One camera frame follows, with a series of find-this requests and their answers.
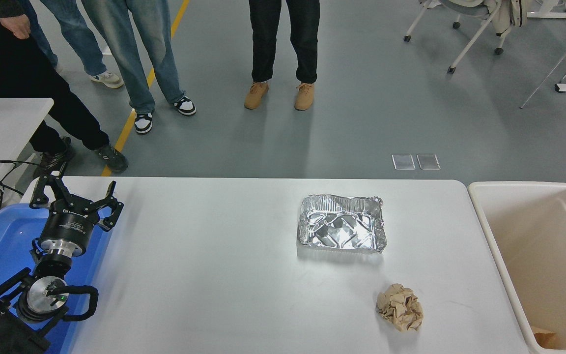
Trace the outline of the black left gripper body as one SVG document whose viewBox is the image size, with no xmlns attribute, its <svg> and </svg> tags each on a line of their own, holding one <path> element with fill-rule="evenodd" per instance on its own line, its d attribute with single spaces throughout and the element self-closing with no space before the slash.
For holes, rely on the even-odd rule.
<svg viewBox="0 0 566 354">
<path fill-rule="evenodd" d="M 73 202 L 58 199 L 52 202 L 50 215 L 38 239 L 41 249 L 86 251 L 94 226 L 99 222 L 99 214 L 92 204 L 86 199 Z"/>
</svg>

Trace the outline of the person's hand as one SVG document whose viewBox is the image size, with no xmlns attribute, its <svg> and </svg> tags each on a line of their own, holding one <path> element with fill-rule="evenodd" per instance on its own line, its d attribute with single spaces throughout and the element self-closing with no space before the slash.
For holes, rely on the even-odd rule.
<svg viewBox="0 0 566 354">
<path fill-rule="evenodd" d="M 0 24 L 18 39 L 24 40 L 28 39 L 30 36 L 30 21 L 25 14 L 13 17 L 2 17 L 0 18 Z"/>
</svg>

